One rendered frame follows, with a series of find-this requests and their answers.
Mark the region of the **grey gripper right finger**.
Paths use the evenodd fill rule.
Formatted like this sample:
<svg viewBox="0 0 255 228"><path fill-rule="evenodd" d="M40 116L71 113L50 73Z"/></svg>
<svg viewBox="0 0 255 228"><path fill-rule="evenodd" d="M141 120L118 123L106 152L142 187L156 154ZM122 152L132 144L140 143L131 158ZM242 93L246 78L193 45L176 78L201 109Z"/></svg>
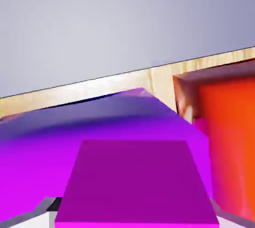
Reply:
<svg viewBox="0 0 255 228"><path fill-rule="evenodd" d="M230 212L225 212L217 205L213 199L210 199L210 201L220 222L220 228L255 228L255 222L234 215Z"/></svg>

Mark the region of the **small magenta cube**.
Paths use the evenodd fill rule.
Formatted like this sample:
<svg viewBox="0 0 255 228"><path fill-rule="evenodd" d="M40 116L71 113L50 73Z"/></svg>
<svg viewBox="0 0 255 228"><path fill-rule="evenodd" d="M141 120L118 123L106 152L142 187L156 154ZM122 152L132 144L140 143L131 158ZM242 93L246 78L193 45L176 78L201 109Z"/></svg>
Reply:
<svg viewBox="0 0 255 228"><path fill-rule="evenodd" d="M219 228L185 141L86 140L55 228Z"/></svg>

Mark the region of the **large orange box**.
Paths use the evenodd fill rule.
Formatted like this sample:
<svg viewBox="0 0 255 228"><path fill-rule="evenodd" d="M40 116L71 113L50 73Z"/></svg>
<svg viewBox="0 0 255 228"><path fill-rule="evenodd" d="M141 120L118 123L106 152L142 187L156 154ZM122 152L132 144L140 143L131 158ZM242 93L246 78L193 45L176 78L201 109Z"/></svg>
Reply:
<svg viewBox="0 0 255 228"><path fill-rule="evenodd" d="M255 58L173 76L178 113L208 137L213 200L255 222Z"/></svg>

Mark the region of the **large magenta box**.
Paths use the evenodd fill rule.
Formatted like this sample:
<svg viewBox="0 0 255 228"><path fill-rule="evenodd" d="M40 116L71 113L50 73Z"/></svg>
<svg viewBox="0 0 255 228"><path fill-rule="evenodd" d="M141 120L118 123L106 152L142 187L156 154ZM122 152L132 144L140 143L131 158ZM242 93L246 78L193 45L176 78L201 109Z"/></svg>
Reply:
<svg viewBox="0 0 255 228"><path fill-rule="evenodd" d="M0 222L63 195L85 139L184 140L212 196L207 136L144 89L0 120Z"/></svg>

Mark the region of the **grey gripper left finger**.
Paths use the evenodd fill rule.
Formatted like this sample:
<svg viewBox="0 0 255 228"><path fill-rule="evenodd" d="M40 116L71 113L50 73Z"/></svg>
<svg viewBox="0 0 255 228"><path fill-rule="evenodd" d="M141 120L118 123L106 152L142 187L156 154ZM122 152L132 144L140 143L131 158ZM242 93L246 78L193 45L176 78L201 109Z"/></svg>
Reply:
<svg viewBox="0 0 255 228"><path fill-rule="evenodd" d="M31 212L0 222L0 228L54 228L62 197L44 198Z"/></svg>

